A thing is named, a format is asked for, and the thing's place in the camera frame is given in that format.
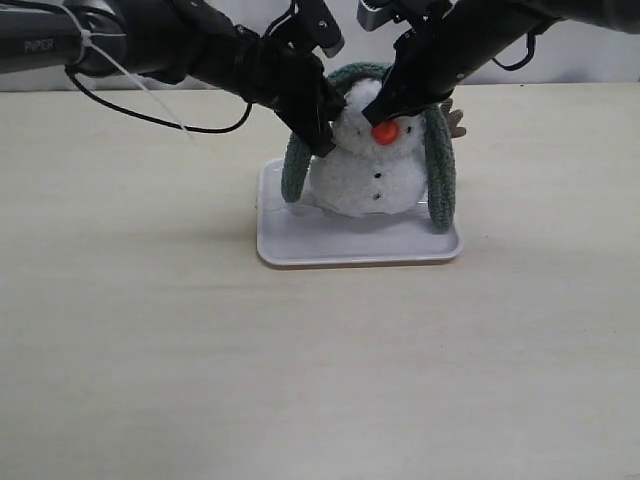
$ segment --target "plastic tray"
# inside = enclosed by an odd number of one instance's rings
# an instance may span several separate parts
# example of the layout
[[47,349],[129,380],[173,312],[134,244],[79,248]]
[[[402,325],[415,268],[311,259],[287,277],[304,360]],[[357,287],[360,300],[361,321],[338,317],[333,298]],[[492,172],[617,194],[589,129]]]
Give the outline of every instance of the plastic tray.
[[257,250],[273,267],[443,263],[463,250],[457,220],[448,232],[435,232],[424,203],[358,219],[304,202],[288,205],[280,193],[282,165],[282,159],[269,162],[258,187]]

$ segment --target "wall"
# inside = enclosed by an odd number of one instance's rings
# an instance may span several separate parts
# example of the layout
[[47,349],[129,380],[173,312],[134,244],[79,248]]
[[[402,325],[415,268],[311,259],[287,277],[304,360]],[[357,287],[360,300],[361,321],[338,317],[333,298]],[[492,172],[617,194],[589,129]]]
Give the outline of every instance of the wall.
[[[230,16],[259,32],[282,13],[289,0],[213,0]],[[357,0],[326,0],[341,25],[347,45],[336,58],[325,60],[329,70],[356,60],[392,61],[393,42],[406,26],[387,25],[367,33],[356,20]],[[525,54],[524,39],[503,52],[503,63],[514,63]],[[504,72],[488,64],[467,83],[635,82],[640,77],[640,37],[566,22],[556,25],[539,40],[534,61],[519,72]],[[130,88],[126,79],[88,81],[92,88]],[[155,82],[149,85],[162,88]],[[199,88],[188,81],[179,88]],[[0,77],[0,90],[73,89],[60,69]]]

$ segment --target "green knitted ear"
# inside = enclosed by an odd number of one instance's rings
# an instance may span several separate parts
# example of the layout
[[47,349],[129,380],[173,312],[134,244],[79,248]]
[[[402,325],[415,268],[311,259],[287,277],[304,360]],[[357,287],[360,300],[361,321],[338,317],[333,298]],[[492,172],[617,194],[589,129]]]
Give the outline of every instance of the green knitted ear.
[[[327,77],[339,94],[345,96],[360,80],[372,78],[382,80],[388,66],[381,63],[357,62],[334,71]],[[295,134],[289,138],[280,180],[282,198],[287,203],[300,200],[304,182],[311,164],[311,151]]]
[[429,215],[438,230],[448,230],[456,208],[456,165],[451,131],[438,105],[427,108],[424,121]]

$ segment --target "snowman plush toy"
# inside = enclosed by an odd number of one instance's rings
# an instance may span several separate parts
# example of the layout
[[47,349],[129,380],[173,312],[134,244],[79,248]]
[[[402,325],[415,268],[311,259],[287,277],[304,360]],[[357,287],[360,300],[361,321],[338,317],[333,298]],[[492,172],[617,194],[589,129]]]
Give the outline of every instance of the snowman plush toy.
[[362,111],[382,88],[386,69],[382,64],[355,63],[329,76],[347,103],[332,124],[336,148],[325,157],[312,158],[292,136],[283,167],[283,198],[289,204],[304,198],[352,218],[400,214],[426,198],[432,223],[446,230],[455,211],[451,139],[466,133],[458,127],[462,112],[451,112],[449,100],[420,116],[399,117],[372,128]]

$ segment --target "orange nose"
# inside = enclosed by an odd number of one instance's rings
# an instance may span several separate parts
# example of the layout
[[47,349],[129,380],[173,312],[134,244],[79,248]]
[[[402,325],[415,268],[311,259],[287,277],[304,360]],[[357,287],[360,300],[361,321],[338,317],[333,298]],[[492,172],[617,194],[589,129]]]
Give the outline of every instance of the orange nose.
[[395,142],[400,134],[400,127],[393,121],[382,122],[371,130],[373,139],[380,145],[391,145]]

